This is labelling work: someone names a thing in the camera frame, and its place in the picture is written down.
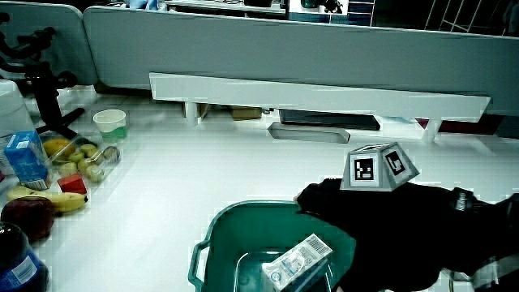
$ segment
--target banana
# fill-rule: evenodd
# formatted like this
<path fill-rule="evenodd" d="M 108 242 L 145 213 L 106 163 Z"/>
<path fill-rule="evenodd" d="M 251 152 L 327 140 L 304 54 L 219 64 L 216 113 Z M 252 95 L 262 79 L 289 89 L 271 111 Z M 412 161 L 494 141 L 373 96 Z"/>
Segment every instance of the banana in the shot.
<path fill-rule="evenodd" d="M 72 192 L 34 191 L 18 185 L 7 191 L 7 202 L 27 196 L 39 196 L 49 199 L 50 202 L 52 202 L 55 213 L 74 211 L 81 208 L 88 201 L 87 196 L 83 194 Z"/>

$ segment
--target white cup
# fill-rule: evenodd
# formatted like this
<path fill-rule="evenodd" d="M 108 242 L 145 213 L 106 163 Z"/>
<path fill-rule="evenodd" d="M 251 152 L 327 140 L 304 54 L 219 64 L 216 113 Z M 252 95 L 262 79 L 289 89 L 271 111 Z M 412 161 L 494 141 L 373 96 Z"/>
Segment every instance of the white cup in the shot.
<path fill-rule="evenodd" d="M 118 142 L 127 137 L 127 114 L 122 110 L 103 110 L 94 114 L 93 119 L 105 142 Z"/>

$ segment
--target juice box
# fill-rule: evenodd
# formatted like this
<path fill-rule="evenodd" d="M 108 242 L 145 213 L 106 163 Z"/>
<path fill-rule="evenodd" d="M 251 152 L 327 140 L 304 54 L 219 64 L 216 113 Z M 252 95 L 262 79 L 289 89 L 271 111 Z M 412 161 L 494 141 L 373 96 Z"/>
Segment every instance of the juice box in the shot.
<path fill-rule="evenodd" d="M 50 187 L 51 173 L 47 166 L 47 156 L 36 131 L 13 133 L 4 153 L 22 186 L 35 191 Z"/>
<path fill-rule="evenodd" d="M 303 292 L 326 272 L 332 249 L 312 234 L 272 263 L 262 264 L 263 292 Z"/>

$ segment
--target black metal stand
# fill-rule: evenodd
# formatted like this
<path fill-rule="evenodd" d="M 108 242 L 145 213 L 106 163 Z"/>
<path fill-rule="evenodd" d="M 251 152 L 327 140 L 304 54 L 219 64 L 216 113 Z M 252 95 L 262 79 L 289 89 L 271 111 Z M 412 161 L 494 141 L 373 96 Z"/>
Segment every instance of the black metal stand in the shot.
<path fill-rule="evenodd" d="M 9 15 L 0 13 L 0 24 L 7 21 L 9 21 Z M 5 36 L 0 32 L 0 51 L 10 58 L 30 58 L 37 62 L 41 57 L 41 51 L 50 47 L 54 33 L 53 28 L 45 28 L 35 31 L 31 36 L 18 36 L 19 45 L 11 48 L 6 44 Z M 58 76 L 54 76 L 48 62 L 39 62 L 36 65 L 10 64 L 2 57 L 0 57 L 0 68 L 8 72 L 25 73 L 24 82 L 34 93 L 41 120 L 45 123 L 43 127 L 36 129 L 38 134 L 53 131 L 67 139 L 72 139 L 77 135 L 68 126 L 84 113 L 84 109 L 74 109 L 63 116 L 58 104 L 58 89 L 69 88 L 78 83 L 74 74 L 64 71 Z"/>

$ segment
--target gray partition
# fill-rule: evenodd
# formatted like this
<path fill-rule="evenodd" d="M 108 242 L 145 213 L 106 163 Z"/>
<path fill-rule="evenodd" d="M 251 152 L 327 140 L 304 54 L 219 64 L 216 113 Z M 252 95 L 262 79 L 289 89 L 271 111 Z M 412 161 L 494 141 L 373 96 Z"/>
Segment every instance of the gray partition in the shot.
<path fill-rule="evenodd" d="M 16 37 L 19 35 L 53 27 L 56 34 L 50 48 L 43 51 L 41 61 L 50 62 L 55 75 L 71 71 L 77 76 L 79 84 L 97 82 L 83 15 L 77 8 L 61 4 L 0 1 L 0 12 L 6 12 L 11 18 L 0 25 L 0 32 L 6 35 L 9 46 L 18 45 Z"/>
<path fill-rule="evenodd" d="M 99 78 L 150 88 L 149 72 L 450 92 L 519 116 L 519 39 L 93 6 Z"/>

